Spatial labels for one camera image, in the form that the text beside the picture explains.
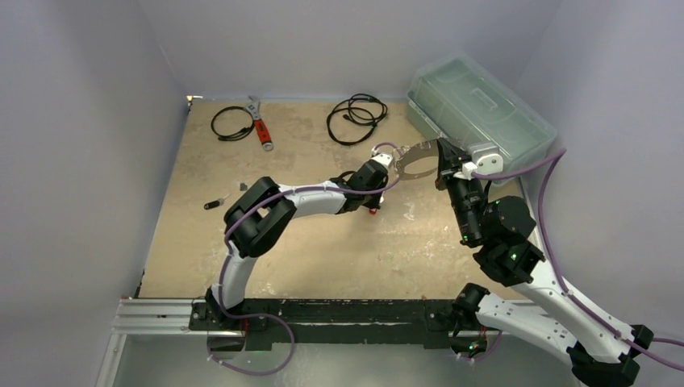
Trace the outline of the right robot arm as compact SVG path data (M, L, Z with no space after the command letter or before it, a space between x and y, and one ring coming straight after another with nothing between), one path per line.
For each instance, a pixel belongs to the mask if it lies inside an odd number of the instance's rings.
M436 141L436 188L448 192L461 244L492 281L513 289L540 307L523 310L488 289L467 284L447 318L453 334L475 325L510 333L569 365L587 386L632 386L636 362L649 347L653 332L610 316L557 275L553 262L529 237L536 228L527 202L506 196L489 201L475 161L448 139Z

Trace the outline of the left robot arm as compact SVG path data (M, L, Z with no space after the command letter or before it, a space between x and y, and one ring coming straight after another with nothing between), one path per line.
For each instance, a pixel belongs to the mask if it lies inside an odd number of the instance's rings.
M380 208L390 186L393 157L372 156L357 171L315 185L281 185L271 177L258 179L225 213L227 257L219 277L207 291L209 319L222 330L240 321L239 304L257 259L270 251L289 223L320 214L346 214L365 207Z

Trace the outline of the large metal keyring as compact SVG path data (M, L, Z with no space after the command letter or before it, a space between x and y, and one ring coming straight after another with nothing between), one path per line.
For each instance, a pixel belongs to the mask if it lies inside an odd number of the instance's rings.
M437 140L403 145L392 151L390 171L401 181L413 181L434 176L438 165Z

